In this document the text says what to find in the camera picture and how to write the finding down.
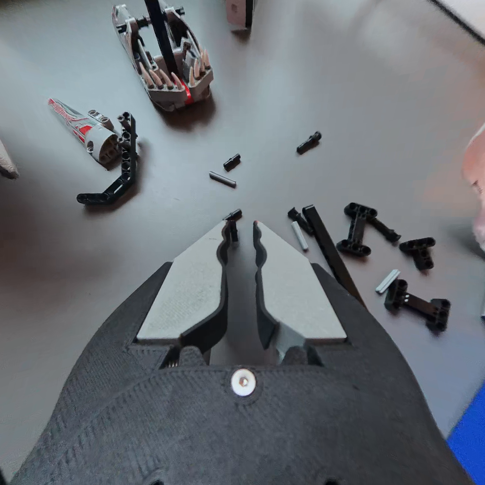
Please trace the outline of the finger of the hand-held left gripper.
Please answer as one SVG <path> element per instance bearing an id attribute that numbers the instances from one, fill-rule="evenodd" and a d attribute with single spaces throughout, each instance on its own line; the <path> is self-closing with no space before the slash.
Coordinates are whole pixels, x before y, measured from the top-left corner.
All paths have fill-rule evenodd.
<path id="1" fill-rule="evenodd" d="M 13 163 L 2 140 L 0 141 L 0 147 L 1 147 L 1 176 L 7 179 L 17 179 L 19 177 L 18 168 Z"/>

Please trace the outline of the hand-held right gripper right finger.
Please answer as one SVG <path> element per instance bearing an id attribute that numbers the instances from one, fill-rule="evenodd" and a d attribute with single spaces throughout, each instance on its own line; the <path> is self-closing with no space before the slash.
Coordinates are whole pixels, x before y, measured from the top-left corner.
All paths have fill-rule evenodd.
<path id="1" fill-rule="evenodd" d="M 347 334 L 310 261 L 253 223 L 258 336 L 264 349 L 343 343 Z"/>

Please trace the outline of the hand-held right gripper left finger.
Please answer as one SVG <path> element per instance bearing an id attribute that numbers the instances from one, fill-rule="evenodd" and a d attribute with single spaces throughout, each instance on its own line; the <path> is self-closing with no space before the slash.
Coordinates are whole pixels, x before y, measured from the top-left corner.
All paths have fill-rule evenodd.
<path id="1" fill-rule="evenodd" d="M 227 331 L 228 222 L 194 242 L 167 269 L 136 335 L 142 344 L 210 351 Z"/>

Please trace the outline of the long black lego axle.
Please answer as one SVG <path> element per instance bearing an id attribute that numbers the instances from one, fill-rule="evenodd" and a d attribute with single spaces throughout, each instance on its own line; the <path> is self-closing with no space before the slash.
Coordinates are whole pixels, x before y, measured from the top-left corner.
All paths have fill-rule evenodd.
<path id="1" fill-rule="evenodd" d="M 302 208 L 302 213 L 313 230 L 314 237 L 317 244 L 323 253 L 323 256 L 330 267 L 336 281 L 346 289 L 346 291 L 352 295 L 365 309 L 364 300 L 362 299 L 350 273 L 347 270 L 345 263 L 340 257 L 336 246 L 333 243 L 332 238 L 328 230 L 326 229 L 317 209 L 314 205 L 309 205 Z"/>

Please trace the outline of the light grey lego axle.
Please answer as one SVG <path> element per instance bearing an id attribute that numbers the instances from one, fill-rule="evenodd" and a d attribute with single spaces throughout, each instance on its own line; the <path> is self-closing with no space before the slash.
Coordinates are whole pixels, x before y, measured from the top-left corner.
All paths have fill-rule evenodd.
<path id="1" fill-rule="evenodd" d="M 294 231 L 296 239 L 298 240 L 300 248 L 302 249 L 302 251 L 307 252 L 308 251 L 308 244 L 307 244 L 306 239 L 303 235 L 303 232 L 300 228 L 300 225 L 297 221 L 292 222 L 292 229 Z"/>
<path id="2" fill-rule="evenodd" d="M 392 270 L 375 288 L 375 292 L 379 295 L 383 295 L 390 288 L 391 284 L 399 278 L 400 274 L 400 270 Z"/>

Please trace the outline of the grey red printed lego panel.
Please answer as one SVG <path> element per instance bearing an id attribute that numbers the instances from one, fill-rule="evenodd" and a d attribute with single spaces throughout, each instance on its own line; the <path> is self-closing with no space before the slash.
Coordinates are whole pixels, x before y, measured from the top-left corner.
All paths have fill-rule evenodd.
<path id="1" fill-rule="evenodd" d="M 110 118 L 96 110 L 83 114 L 57 99 L 49 98 L 47 104 L 100 165 L 111 165 L 121 156 L 119 133 Z"/>

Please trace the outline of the black H-shaped lego beam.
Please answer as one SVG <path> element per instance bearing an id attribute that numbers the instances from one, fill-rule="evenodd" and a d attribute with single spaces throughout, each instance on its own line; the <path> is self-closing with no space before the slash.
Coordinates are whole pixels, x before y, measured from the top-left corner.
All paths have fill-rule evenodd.
<path id="1" fill-rule="evenodd" d="M 363 244 L 364 231 L 367 222 L 371 222 L 377 217 L 377 210 L 352 202 L 344 208 L 344 213 L 351 218 L 349 233 L 347 239 L 336 244 L 336 249 L 358 258 L 369 256 L 372 251 Z"/>

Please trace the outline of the black long lego pin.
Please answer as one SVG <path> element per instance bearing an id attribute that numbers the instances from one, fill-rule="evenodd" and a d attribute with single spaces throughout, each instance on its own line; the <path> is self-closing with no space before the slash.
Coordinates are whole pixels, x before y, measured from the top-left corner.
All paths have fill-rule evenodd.
<path id="1" fill-rule="evenodd" d="M 385 239 L 392 244 L 396 243 L 400 240 L 401 235 L 398 234 L 395 230 L 387 227 L 383 222 L 381 222 L 378 218 L 374 217 L 370 219 L 369 223 L 379 232 L 381 233 Z"/>

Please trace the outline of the dark grey lego axle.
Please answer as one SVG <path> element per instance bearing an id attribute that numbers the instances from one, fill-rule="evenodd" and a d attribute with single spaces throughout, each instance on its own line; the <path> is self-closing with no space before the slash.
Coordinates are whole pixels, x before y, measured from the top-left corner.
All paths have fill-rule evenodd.
<path id="1" fill-rule="evenodd" d="M 228 177 L 225 177 L 225 176 L 223 176 L 219 173 L 213 172 L 213 171 L 209 172 L 209 178 L 218 182 L 218 183 L 221 183 L 223 185 L 231 187 L 233 189 L 235 189 L 237 187 L 237 183 L 236 183 L 235 180 L 230 179 Z"/>

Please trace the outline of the black bent lego beam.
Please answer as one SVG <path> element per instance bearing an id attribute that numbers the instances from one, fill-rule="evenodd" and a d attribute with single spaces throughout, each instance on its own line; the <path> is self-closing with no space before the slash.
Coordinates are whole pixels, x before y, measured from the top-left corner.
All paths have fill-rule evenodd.
<path id="1" fill-rule="evenodd" d="M 78 194 L 77 202 L 87 207 L 117 203 L 136 182 L 138 157 L 136 120 L 130 112 L 123 112 L 118 116 L 118 121 L 123 128 L 122 134 L 117 138 L 121 156 L 121 175 L 103 192 Z"/>

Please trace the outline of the black lego beam assembly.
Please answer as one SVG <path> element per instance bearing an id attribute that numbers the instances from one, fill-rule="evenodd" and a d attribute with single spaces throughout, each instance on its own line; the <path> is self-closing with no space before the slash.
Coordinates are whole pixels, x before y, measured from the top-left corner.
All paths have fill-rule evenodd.
<path id="1" fill-rule="evenodd" d="M 425 318 L 427 327 L 435 333 L 447 330 L 451 302 L 439 298 L 423 300 L 408 291 L 408 283 L 403 279 L 396 279 L 390 284 L 384 306 L 394 315 L 405 307 L 420 314 Z"/>

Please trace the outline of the black T-shaped lego beam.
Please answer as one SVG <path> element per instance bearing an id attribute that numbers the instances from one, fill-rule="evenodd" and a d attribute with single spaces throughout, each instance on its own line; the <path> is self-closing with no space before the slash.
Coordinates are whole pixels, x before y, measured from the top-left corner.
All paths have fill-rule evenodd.
<path id="1" fill-rule="evenodd" d="M 432 237 L 411 239 L 399 244 L 401 252 L 413 258 L 415 267 L 419 271 L 427 271 L 434 268 L 430 248 L 435 246 L 435 239 Z"/>

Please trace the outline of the grey lego model with teeth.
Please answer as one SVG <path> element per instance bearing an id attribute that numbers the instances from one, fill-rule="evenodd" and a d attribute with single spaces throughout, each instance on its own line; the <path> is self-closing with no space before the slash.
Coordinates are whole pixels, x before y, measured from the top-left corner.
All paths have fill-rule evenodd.
<path id="1" fill-rule="evenodd" d="M 112 8 L 112 24 L 151 102 L 165 112 L 211 97 L 214 73 L 208 53 L 184 19 L 183 7 L 145 1 L 137 18 L 125 4 Z"/>

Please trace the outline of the pale pink object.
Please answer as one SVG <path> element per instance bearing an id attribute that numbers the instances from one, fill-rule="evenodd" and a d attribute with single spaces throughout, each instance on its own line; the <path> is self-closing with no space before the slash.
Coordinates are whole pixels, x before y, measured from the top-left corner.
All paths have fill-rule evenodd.
<path id="1" fill-rule="evenodd" d="M 473 233 L 484 251 L 484 125 L 471 138 L 465 150 L 462 175 L 479 198 L 480 210 L 473 222 Z"/>

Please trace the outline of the blue sheet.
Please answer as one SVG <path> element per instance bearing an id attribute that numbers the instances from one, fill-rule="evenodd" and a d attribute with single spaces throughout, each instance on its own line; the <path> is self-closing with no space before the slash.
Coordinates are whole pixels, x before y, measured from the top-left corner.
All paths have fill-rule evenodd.
<path id="1" fill-rule="evenodd" d="M 484 383 L 450 433 L 447 443 L 476 484 L 484 484 Z"/>

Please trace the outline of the grey block with black edge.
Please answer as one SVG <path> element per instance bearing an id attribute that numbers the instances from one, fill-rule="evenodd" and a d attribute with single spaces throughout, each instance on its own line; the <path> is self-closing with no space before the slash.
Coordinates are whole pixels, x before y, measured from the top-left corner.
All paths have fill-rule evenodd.
<path id="1" fill-rule="evenodd" d="M 225 1 L 227 22 L 234 29 L 252 28 L 257 1 Z"/>

